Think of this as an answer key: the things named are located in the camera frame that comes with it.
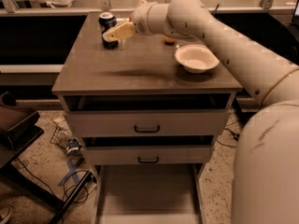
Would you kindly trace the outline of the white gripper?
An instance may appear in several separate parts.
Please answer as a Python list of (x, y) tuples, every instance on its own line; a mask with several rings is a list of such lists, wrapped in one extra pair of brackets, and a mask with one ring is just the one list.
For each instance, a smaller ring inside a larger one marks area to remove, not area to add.
[(147, 3), (138, 0), (134, 11), (129, 15), (129, 21), (120, 23), (102, 34), (106, 42), (114, 42), (135, 35), (164, 35), (167, 27), (168, 4)]

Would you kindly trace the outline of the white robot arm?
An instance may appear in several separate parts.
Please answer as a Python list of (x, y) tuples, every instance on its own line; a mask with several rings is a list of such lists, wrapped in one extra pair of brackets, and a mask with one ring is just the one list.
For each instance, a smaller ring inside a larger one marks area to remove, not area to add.
[(235, 152), (232, 224), (299, 224), (299, 68), (216, 20), (200, 0), (144, 3), (104, 34), (188, 36), (203, 41), (262, 110)]

